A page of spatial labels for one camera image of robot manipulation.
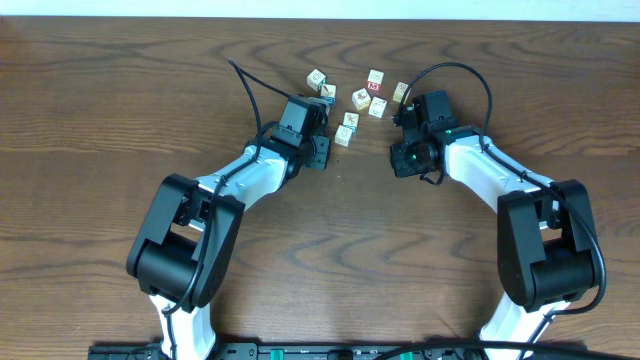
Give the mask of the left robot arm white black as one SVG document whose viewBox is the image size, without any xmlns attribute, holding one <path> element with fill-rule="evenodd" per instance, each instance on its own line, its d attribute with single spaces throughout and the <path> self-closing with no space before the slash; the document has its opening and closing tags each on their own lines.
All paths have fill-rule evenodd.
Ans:
<svg viewBox="0 0 640 360">
<path fill-rule="evenodd" d="M 210 303 L 229 266 L 244 212 L 303 168 L 324 170 L 330 104 L 291 96 L 279 121 L 260 128 L 241 156 L 195 179 L 160 184 L 126 269 L 156 308 L 167 359 L 206 359 L 216 347 Z"/>
</svg>

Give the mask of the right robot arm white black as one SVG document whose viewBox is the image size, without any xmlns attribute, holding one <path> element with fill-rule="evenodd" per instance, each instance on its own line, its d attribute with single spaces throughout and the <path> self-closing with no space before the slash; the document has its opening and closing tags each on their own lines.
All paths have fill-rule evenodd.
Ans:
<svg viewBox="0 0 640 360">
<path fill-rule="evenodd" d="M 398 178 L 450 177 L 497 215 L 497 267 L 504 293 L 480 330 L 482 341 L 535 343 L 558 316 L 594 310 L 607 275 L 588 192 L 556 182 L 499 150 L 483 130 L 460 126 L 445 92 L 417 96 L 393 117 Z"/>
</svg>

